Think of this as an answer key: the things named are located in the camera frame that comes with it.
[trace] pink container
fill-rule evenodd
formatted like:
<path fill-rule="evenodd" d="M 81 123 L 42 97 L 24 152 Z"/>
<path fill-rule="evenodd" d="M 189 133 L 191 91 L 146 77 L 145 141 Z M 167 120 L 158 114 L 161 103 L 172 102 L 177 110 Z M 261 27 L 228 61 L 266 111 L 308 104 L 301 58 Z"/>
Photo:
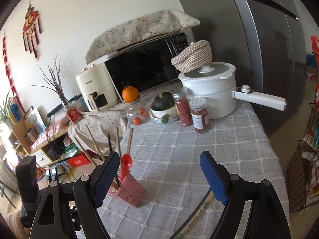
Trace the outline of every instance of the pink container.
<path fill-rule="evenodd" d="M 108 193 L 111 196 L 122 199 L 133 207 L 138 206 L 138 202 L 141 199 L 143 192 L 144 188 L 129 172 L 118 190 L 114 189 L 112 186 L 108 190 Z"/>

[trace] microwave control panel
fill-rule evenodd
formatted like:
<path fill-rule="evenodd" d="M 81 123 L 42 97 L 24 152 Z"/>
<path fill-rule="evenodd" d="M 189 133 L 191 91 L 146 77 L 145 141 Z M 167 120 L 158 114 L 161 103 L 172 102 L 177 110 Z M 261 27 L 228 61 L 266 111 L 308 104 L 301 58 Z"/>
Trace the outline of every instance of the microwave control panel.
<path fill-rule="evenodd" d="M 172 38 L 178 54 L 188 47 L 185 33 L 178 33 L 176 35 L 173 35 Z"/>

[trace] silver bolt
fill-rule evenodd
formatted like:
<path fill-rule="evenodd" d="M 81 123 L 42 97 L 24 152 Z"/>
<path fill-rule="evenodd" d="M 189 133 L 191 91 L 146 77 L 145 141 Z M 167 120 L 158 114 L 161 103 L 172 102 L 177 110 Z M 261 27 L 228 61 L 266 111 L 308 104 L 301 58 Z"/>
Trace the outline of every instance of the silver bolt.
<path fill-rule="evenodd" d="M 269 186 L 271 183 L 269 180 L 263 180 L 263 183 L 266 185 L 266 186 Z"/>
<path fill-rule="evenodd" d="M 238 181 L 239 180 L 239 176 L 237 174 L 232 174 L 230 176 L 230 178 L 233 180 L 233 181 Z"/>
<path fill-rule="evenodd" d="M 58 185 L 58 182 L 57 182 L 57 181 L 53 181 L 53 182 L 50 183 L 50 186 L 51 186 L 51 187 L 55 187 L 55 186 L 57 186 L 57 185 Z"/>
<path fill-rule="evenodd" d="M 81 181 L 85 182 L 85 181 L 87 181 L 89 178 L 90 178 L 90 176 L 88 176 L 88 175 L 83 175 L 83 176 L 81 177 Z"/>

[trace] red label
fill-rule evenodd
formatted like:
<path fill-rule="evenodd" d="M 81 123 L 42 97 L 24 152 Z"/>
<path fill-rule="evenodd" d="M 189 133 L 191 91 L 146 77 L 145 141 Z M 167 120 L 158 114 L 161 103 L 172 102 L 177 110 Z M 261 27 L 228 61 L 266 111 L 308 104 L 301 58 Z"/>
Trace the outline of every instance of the red label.
<path fill-rule="evenodd" d="M 81 114 L 78 109 L 74 107 L 68 111 L 68 117 L 72 122 L 75 122 L 79 117 L 81 117 Z"/>

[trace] red hanging decoration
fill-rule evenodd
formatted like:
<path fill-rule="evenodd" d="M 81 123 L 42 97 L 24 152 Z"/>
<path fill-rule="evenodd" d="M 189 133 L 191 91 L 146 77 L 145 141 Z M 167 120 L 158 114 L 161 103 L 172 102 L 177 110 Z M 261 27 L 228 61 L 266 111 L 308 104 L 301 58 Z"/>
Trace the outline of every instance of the red hanging decoration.
<path fill-rule="evenodd" d="M 21 110 L 23 111 L 23 113 L 25 114 L 26 111 L 24 110 L 23 106 L 22 106 L 22 103 L 18 97 L 18 94 L 17 94 L 17 90 L 13 84 L 13 80 L 12 78 L 10 77 L 10 70 L 9 70 L 9 64 L 8 64 L 8 59 L 7 59 L 7 51 L 5 49 L 5 35 L 3 36 L 3 39 L 2 39 L 2 57 L 4 58 L 4 65 L 5 65 L 5 73 L 8 77 L 8 80 L 9 80 L 9 84 L 10 84 L 10 88 L 11 88 L 11 91 L 12 91 L 12 94 L 13 96 L 16 98 Z"/>
<path fill-rule="evenodd" d="M 34 28 L 35 40 L 37 42 L 37 45 L 39 45 L 39 39 L 38 39 L 37 29 L 35 28 L 35 24 L 33 24 L 33 28 Z"/>
<path fill-rule="evenodd" d="M 32 44 L 32 49 L 33 49 L 33 52 L 34 52 L 34 57 L 36 60 L 38 60 L 38 54 L 37 54 L 37 51 L 35 50 L 34 48 L 34 44 L 33 44 L 33 37 L 31 36 L 31 44 Z"/>
<path fill-rule="evenodd" d="M 26 40 L 24 38 L 24 32 L 22 32 L 22 36 L 23 36 L 24 50 L 27 51 Z"/>
<path fill-rule="evenodd" d="M 31 3 L 29 3 L 29 7 L 28 7 L 28 11 L 26 13 L 25 16 L 25 23 L 23 26 L 23 33 L 26 34 L 26 39 L 25 40 L 25 36 L 23 34 L 23 42 L 24 42 L 24 48 L 26 51 L 29 50 L 30 54 L 32 52 L 34 52 L 34 56 L 36 59 L 38 59 L 38 53 L 37 50 L 34 47 L 34 42 L 32 40 L 33 38 L 33 33 L 35 36 L 35 40 L 36 40 L 36 44 L 39 44 L 39 37 L 38 37 L 38 33 L 36 30 L 36 23 L 38 24 L 38 30 L 39 30 L 39 34 L 42 33 L 42 28 L 40 26 L 40 19 L 39 19 L 39 12 L 38 11 L 34 11 L 34 7 L 31 7 Z"/>

